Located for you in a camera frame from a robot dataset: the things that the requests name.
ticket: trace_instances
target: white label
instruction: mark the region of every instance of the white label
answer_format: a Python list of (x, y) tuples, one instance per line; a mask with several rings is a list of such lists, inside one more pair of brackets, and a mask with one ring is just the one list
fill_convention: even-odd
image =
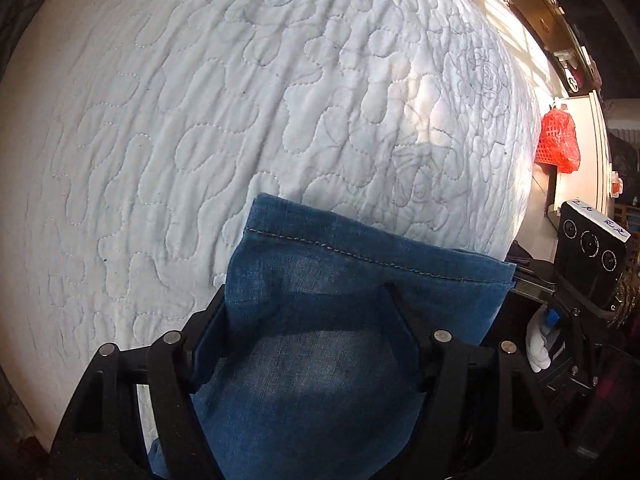
[(614, 235), (621, 242), (629, 240), (631, 236), (629, 233), (616, 224), (611, 218), (607, 218), (600, 211), (591, 207), (586, 202), (583, 202), (579, 198), (574, 198), (573, 200), (568, 200), (566, 203), (573, 207), (582, 216), (588, 218), (594, 224), (601, 226), (605, 231)]

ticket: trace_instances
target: bed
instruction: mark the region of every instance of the bed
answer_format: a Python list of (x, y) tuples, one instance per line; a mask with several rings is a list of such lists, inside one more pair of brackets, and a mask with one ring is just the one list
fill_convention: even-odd
[(46, 447), (101, 343), (206, 307), (258, 193), (503, 258), (540, 122), (469, 0), (46, 0), (0, 118), (0, 362)]

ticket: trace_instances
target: white quilted bedspread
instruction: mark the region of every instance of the white quilted bedspread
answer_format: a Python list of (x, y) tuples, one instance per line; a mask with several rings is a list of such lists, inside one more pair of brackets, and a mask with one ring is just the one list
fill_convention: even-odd
[(40, 438), (101, 343), (206, 307), (259, 192), (504, 257), (537, 108), (468, 0), (47, 0), (0, 84), (0, 357)]

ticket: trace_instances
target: white glove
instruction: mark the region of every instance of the white glove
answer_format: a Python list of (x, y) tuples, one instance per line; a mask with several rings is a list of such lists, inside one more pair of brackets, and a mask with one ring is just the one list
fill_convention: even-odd
[(549, 333), (548, 327), (545, 325), (546, 305), (541, 306), (527, 325), (527, 359), (531, 369), (538, 373), (540, 370), (546, 370), (551, 366), (549, 358), (549, 347), (552, 341), (547, 341)]

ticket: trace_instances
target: quilted stitching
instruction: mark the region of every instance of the quilted stitching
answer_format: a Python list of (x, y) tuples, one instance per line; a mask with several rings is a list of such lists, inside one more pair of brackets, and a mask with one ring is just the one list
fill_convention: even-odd
[[(18, 48), (0, 93), (29, 139), (5, 141), (28, 164), (4, 318), (45, 439), (101, 343), (206, 306), (260, 192), (497, 258), (520, 225), (535, 99), (468, 0), (47, 0), (29, 34), (49, 50)], [(36, 61), (37, 120), (9, 98)]]

